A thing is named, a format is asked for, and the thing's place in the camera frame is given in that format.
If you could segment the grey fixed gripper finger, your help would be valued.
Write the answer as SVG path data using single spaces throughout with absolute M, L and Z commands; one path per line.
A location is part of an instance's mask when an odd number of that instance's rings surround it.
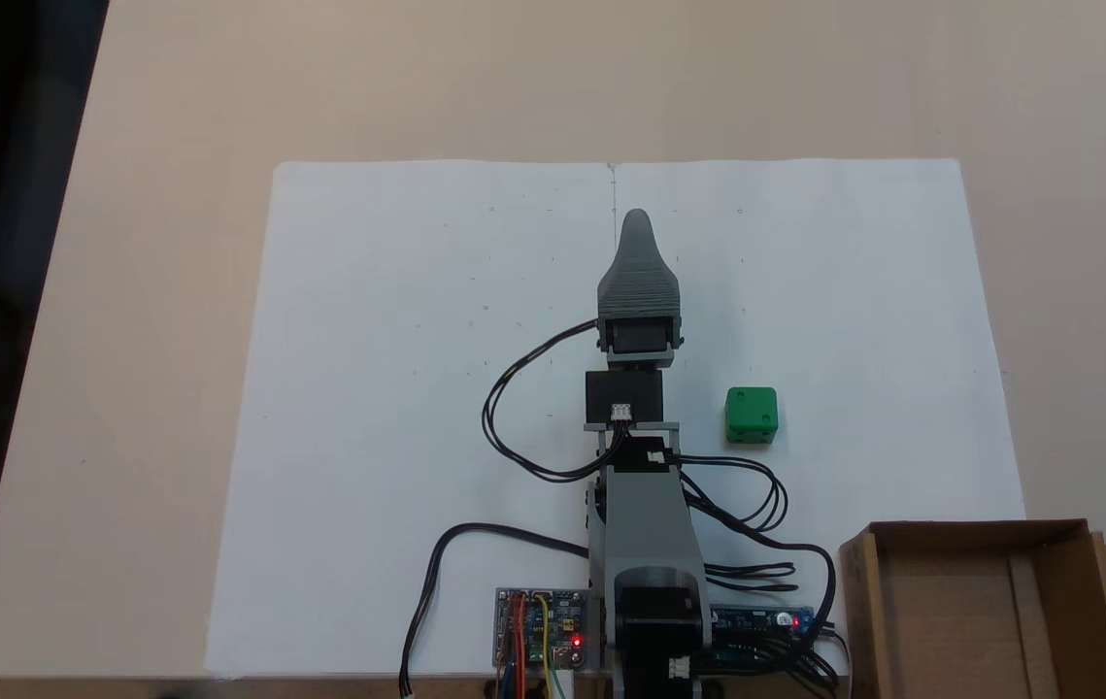
M 598 284 L 598 298 L 637 293 L 680 298 L 680 283 L 659 251 L 649 213 L 632 209 L 623 218 L 618 250 Z

